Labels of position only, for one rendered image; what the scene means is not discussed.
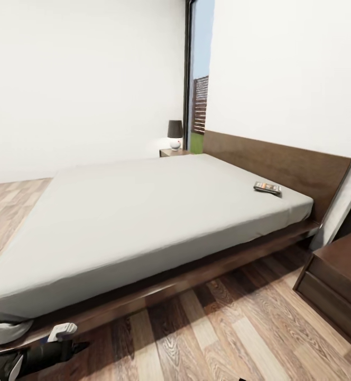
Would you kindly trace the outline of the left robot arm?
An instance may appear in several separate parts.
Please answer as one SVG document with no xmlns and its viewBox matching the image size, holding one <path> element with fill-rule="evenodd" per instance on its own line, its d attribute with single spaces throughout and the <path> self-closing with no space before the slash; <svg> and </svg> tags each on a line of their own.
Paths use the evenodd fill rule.
<svg viewBox="0 0 351 381">
<path fill-rule="evenodd" d="M 31 373 L 67 362 L 73 355 L 88 348 L 90 341 L 74 343 L 64 340 L 61 335 L 72 334 L 77 330 L 74 323 L 56 325 L 47 343 L 31 348 L 13 348 L 0 351 L 0 381 L 15 381 Z"/>
</svg>

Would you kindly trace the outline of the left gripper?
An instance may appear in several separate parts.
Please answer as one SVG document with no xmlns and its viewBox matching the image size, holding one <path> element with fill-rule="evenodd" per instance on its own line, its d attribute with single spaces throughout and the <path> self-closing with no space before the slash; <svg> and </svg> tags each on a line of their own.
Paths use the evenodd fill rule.
<svg viewBox="0 0 351 381">
<path fill-rule="evenodd" d="M 91 345 L 90 341 L 74 343 L 72 340 L 64 340 L 61 342 L 54 341 L 42 344 L 41 348 L 41 361 L 36 368 L 36 371 L 46 369 L 54 366 L 57 363 L 67 362 L 73 355 L 88 348 Z"/>
</svg>

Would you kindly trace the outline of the hardback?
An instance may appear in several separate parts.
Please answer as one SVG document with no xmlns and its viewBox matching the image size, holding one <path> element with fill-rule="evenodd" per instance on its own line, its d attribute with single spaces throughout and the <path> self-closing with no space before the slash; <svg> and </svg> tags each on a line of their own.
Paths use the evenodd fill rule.
<svg viewBox="0 0 351 381">
<path fill-rule="evenodd" d="M 253 186 L 253 189 L 275 193 L 275 194 L 281 194 L 280 186 L 274 186 L 274 185 L 265 184 L 261 182 L 256 182 L 255 185 Z"/>
</svg>

